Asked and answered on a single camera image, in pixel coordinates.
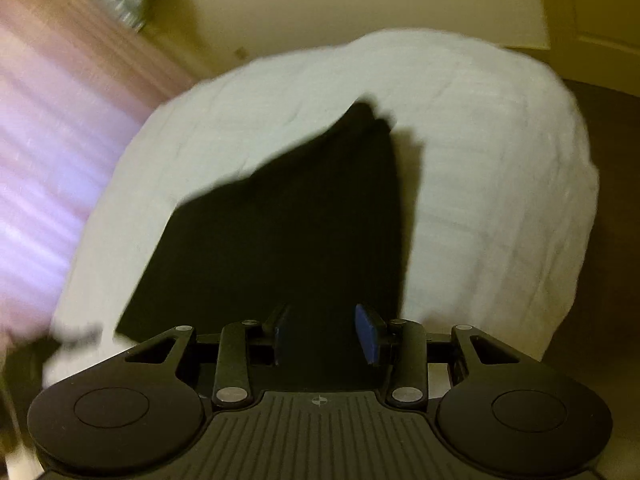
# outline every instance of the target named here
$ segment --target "folded black cloth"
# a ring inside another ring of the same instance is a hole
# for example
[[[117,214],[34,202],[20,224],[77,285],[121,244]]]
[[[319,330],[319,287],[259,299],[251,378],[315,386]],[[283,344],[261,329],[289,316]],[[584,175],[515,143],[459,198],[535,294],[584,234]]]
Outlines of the folded black cloth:
[[[401,213],[386,121],[353,104],[324,134],[180,205],[116,329],[220,332],[287,305],[277,386],[370,387],[354,306],[396,317]]]

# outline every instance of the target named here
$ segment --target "beige wall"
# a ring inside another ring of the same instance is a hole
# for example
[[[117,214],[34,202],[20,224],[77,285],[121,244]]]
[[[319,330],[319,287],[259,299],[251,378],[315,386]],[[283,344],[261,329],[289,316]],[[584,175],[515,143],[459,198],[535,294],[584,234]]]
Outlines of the beige wall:
[[[249,58],[337,44],[385,27],[452,30],[506,46],[548,48],[541,0],[173,0],[156,34],[196,46],[216,70]]]

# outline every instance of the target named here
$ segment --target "wooden floor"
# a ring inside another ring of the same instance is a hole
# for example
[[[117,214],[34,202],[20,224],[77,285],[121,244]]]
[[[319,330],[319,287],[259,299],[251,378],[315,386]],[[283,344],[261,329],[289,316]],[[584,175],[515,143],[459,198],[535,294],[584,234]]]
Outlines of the wooden floor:
[[[544,360],[609,405],[601,473],[640,479],[640,99],[566,84],[587,121],[600,195],[574,307]]]

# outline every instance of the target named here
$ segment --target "crosshair symbol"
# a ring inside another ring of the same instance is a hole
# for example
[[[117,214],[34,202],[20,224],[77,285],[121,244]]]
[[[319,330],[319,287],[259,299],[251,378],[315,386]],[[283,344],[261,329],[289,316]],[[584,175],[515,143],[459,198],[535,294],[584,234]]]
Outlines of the crosshair symbol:
[[[326,403],[329,402],[329,399],[318,395],[317,397],[314,397],[313,399],[311,399],[311,402],[314,403],[316,406],[324,406]]]

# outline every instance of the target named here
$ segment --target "mattress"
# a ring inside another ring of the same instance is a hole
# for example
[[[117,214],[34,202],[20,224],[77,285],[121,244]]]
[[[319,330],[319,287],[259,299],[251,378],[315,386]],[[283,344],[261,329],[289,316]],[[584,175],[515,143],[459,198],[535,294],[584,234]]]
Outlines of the mattress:
[[[84,229],[54,314],[52,383],[128,348],[114,327],[181,201],[250,174],[366,97],[392,121],[402,182],[402,316],[475,325],[541,358],[574,300],[598,176],[574,98],[544,64],[432,30],[255,60],[158,108]]]

